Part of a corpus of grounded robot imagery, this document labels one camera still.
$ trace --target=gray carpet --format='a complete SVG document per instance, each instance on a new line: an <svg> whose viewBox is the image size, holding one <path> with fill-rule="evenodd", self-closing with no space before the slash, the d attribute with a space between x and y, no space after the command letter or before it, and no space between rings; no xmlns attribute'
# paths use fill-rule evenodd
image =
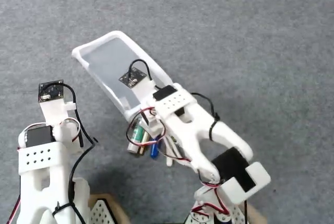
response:
<svg viewBox="0 0 334 224"><path fill-rule="evenodd" d="M100 140L77 172L91 191L112 193L133 223L186 217L196 175L162 157L132 157L125 120L70 57L122 30L174 81L212 98L250 143L272 177L250 202L270 223L333 223L333 8L334 0L0 0L1 219L18 193L17 136L43 120L38 83L61 78Z"/></svg>

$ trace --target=white plastic part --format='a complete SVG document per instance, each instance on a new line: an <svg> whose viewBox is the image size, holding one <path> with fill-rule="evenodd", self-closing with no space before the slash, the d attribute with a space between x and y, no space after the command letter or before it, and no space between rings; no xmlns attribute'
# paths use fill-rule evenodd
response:
<svg viewBox="0 0 334 224"><path fill-rule="evenodd" d="M124 56L121 51L113 49L112 47L121 47L120 50L124 50ZM116 51L117 54L112 56L112 51ZM94 54L93 57L88 57L92 52L96 54ZM154 80L158 80L159 85L169 85L172 83L171 78L164 72L164 70L138 44L121 31L112 31L92 42L73 49L72 56L76 58L87 70L87 72L95 79L98 85L106 92L127 120L129 120L131 116L138 111L139 107L137 106L139 106L140 103L138 102L137 105L133 105L127 96L119 95L112 84L107 84L108 81L101 74L101 72L94 72L90 68L90 65L92 65L93 62L96 63L96 58L103 59L103 61L99 64L101 68L106 66L106 62L109 63L107 65L109 71L108 78L118 72L123 72L121 74L123 75L126 73L131 61L140 58L148 64ZM138 64L138 66L136 65L136 68L141 69L145 73L147 72L145 68L140 66L140 64ZM114 78L114 84L124 86L124 88L122 87L124 91L125 89L128 89L128 91L125 91L124 93L126 95L130 92L130 89L118 81L121 75Z"/></svg>
<svg viewBox="0 0 334 224"><path fill-rule="evenodd" d="M197 213L190 213L184 224L214 224L214 216L221 222L226 224L245 224L245 216L239 207L233 206L229 208L230 215L224 215L217 211L212 211L209 217Z"/></svg>
<svg viewBox="0 0 334 224"><path fill-rule="evenodd" d="M71 207L66 207L54 217L52 212L59 204L68 203L69 154L81 151L77 124L63 122L68 110L76 108L75 103L57 99L40 103L46 125L53 126L55 142L26 148L28 128L42 125L34 123L20 133L18 142L19 174L21 177L21 206L17 224L79 224L81 221ZM82 178L74 178L74 203L85 220L90 210L89 185Z"/></svg>
<svg viewBox="0 0 334 224"><path fill-rule="evenodd" d="M70 154L82 152L79 138L73 142L72 138L76 136L78 130L74 123L68 122L60 125L60 123L68 118L68 111L76 109L76 104L73 102L66 102L64 99L56 99L46 102L41 102L45 122L53 126L53 135L59 142L63 142Z"/></svg>
<svg viewBox="0 0 334 224"><path fill-rule="evenodd" d="M89 224L115 224L103 200L98 200L90 212Z"/></svg>
<svg viewBox="0 0 334 224"><path fill-rule="evenodd" d="M181 144L195 171L215 182L220 181L217 168L203 155L199 141L209 139L209 130L214 118L205 111L197 100L179 84L173 84L177 92L155 102L156 118L166 126L168 133ZM174 112L183 108L188 121L183 121ZM227 148L236 147L247 159L253 157L250 146L223 122L218 122L212 130L212 140Z"/></svg>
<svg viewBox="0 0 334 224"><path fill-rule="evenodd" d="M60 142L20 148L18 152L20 175L23 175L27 171L62 166L68 163L67 149Z"/></svg>
<svg viewBox="0 0 334 224"><path fill-rule="evenodd" d="M57 203L68 203L68 152L62 143L54 142L19 149L21 207L17 224L39 223L46 210L53 212ZM43 188L43 180L50 184ZM57 223L74 224L70 208L59 212Z"/></svg>
<svg viewBox="0 0 334 224"><path fill-rule="evenodd" d="M222 193L225 196L225 201L230 201L232 204L240 204L245 201L263 187L269 184L271 178L260 162L254 162L246 168L247 173L255 182L255 187L245 192L235 177L230 178L221 185Z"/></svg>

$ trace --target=red wire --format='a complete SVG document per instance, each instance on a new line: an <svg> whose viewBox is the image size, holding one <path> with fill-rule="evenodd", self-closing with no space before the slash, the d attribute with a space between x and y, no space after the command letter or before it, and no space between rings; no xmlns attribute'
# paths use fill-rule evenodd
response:
<svg viewBox="0 0 334 224"><path fill-rule="evenodd" d="M134 116L134 118L133 118L132 121L130 122L129 126L127 127L127 130L126 130L126 138L127 138L127 140L128 140L130 143L132 143L132 144L135 145L135 146L143 147L143 146L150 146L150 145L156 144L156 143L158 143L160 140L162 140L162 138L166 135L166 127L165 127L165 125L162 123L162 121L160 121L161 124L163 125L163 132L162 132L162 134L161 134L161 137L160 137L158 140L155 140L155 141L149 141L149 142L146 142L146 143L136 143L136 142L133 142L133 141L131 140L131 138L129 137L128 132L129 132L129 130L131 129L131 127L133 126L133 123L134 123L135 119L137 118L137 116L140 115L140 114L142 114L143 112L145 112L145 111L147 111L147 110L150 110L150 111L151 111L152 109L154 109L154 107L144 108L144 109L140 110L140 111Z"/></svg>
<svg viewBox="0 0 334 224"><path fill-rule="evenodd" d="M16 214L16 212L17 212L19 206L20 206L20 203L21 203L21 195L19 195L19 196L17 197L17 201L16 201L16 203L15 203L15 205L14 205L13 210L11 211L11 214L10 214L10 216L9 216L9 219L8 219L8 221L7 221L7 224L11 224L11 222L13 221L13 219L14 219L14 217L15 217L15 214Z"/></svg>
<svg viewBox="0 0 334 224"><path fill-rule="evenodd" d="M211 203L208 203L208 202L204 202L203 205L194 207L194 208L192 209L192 212L197 213L197 214L199 214L199 215L208 216L207 214L200 212L201 210L203 210L203 207L204 207L204 206L208 206L208 207L211 207L211 208L213 208L214 210L218 211L218 212L221 213L221 214L224 214L224 215L230 215L229 210L225 207L224 203L221 201L221 199L220 199L219 196L218 196L217 188L214 188L213 190L214 190L214 194L216 195L216 197L217 197L217 199L218 199L219 205L221 206L222 209L218 208L218 207L215 206L214 204L211 204Z"/></svg>

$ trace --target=battery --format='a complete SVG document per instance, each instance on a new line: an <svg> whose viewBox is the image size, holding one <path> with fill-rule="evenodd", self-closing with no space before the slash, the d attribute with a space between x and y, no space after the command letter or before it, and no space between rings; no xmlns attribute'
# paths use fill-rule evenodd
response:
<svg viewBox="0 0 334 224"><path fill-rule="evenodd" d="M135 126L134 133L132 134L131 141L140 144L143 135L144 135L144 128L142 128L141 126L139 126L139 124L137 124ZM129 145L127 146L127 150L134 154L138 152L138 149L139 146L136 146L132 143L129 143Z"/></svg>

